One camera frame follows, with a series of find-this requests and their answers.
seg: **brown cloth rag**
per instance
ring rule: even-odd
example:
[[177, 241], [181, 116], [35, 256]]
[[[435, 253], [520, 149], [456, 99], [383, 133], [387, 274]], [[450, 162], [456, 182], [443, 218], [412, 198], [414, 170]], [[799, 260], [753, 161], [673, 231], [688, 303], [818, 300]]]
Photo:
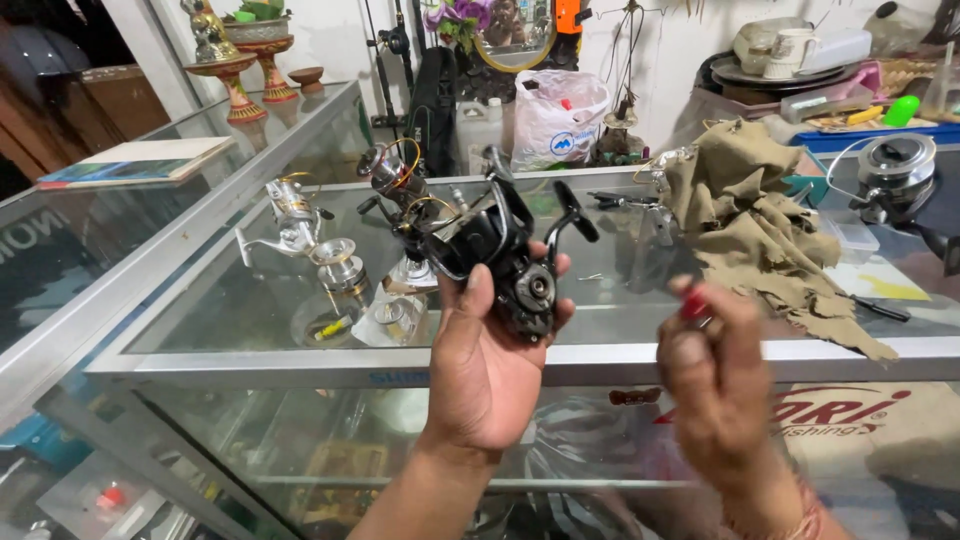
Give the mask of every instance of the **brown cloth rag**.
[[817, 215], [783, 193], [803, 147], [777, 144], [759, 123], [733, 120], [694, 141], [689, 160], [669, 162], [664, 203], [709, 282], [755, 296], [810, 335], [874, 360], [897, 353], [857, 324], [853, 301], [824, 273], [840, 258]]

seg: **hand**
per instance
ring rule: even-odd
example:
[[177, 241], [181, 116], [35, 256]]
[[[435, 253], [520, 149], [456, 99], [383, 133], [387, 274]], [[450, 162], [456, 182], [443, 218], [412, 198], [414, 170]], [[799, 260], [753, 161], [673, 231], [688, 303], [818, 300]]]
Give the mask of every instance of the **hand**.
[[[531, 242], [531, 257], [546, 246]], [[557, 272], [570, 257], [557, 256]], [[532, 343], [508, 331], [495, 313], [493, 278], [483, 264], [466, 288], [440, 277], [443, 316], [430, 357], [430, 406], [424, 435], [454, 447], [499, 453], [526, 430], [540, 394], [546, 348], [573, 316], [569, 299], [557, 302], [554, 331]]]
[[[690, 277], [670, 283], [678, 295]], [[769, 437], [770, 370], [760, 351], [753, 300], [709, 283], [695, 285], [713, 313], [705, 331], [674, 315], [660, 326], [657, 364], [677, 403], [684, 456], [757, 534], [789, 530], [803, 518], [800, 489]]]

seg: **purple flower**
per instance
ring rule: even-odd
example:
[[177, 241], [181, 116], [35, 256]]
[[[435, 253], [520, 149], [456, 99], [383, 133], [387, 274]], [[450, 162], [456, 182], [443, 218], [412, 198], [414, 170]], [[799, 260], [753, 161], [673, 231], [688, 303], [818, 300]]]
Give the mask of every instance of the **purple flower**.
[[453, 22], [461, 22], [464, 20], [463, 17], [446, 2], [441, 2], [436, 10], [430, 10], [424, 14], [423, 28], [428, 32], [436, 32], [437, 27], [440, 26], [440, 23], [444, 22], [444, 19], [449, 19]]
[[457, 3], [454, 4], [453, 9], [456, 10], [456, 12], [464, 19], [476, 19], [477, 23], [475, 30], [483, 30], [487, 28], [488, 24], [490, 24], [490, 12], [488, 12], [487, 8], [485, 8], [479, 2], [471, 2], [470, 0], [457, 0]]

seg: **mirror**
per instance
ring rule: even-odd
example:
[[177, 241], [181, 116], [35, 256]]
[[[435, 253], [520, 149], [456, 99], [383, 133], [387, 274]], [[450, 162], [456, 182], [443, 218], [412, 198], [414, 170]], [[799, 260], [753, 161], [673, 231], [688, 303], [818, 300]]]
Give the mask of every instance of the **mirror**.
[[490, 11], [490, 25], [473, 40], [486, 63], [517, 72], [546, 58], [557, 38], [553, 0], [492, 0]]

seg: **gold mirror frame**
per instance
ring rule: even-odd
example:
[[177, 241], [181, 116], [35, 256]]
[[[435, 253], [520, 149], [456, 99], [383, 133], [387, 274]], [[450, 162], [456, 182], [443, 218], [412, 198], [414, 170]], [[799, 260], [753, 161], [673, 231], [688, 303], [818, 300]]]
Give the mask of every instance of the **gold mirror frame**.
[[552, 32], [550, 32], [550, 37], [547, 38], [546, 44], [543, 46], [543, 50], [535, 59], [528, 61], [524, 65], [503, 65], [501, 63], [498, 63], [496, 60], [493, 59], [493, 57], [488, 55], [487, 51], [483, 48], [483, 35], [481, 34], [477, 34], [476, 36], [473, 37], [473, 48], [476, 49], [477, 53], [480, 54], [480, 58], [482, 58], [483, 61], [485, 61], [487, 65], [489, 65], [493, 69], [496, 69], [497, 71], [503, 71], [505, 73], [519, 73], [524, 69], [530, 69], [531, 67], [542, 62], [543, 59], [545, 59], [546, 56], [550, 54], [550, 49], [553, 48], [553, 43], [554, 41], [557, 40], [557, 25], [551, 24], [550, 27], [553, 30]]

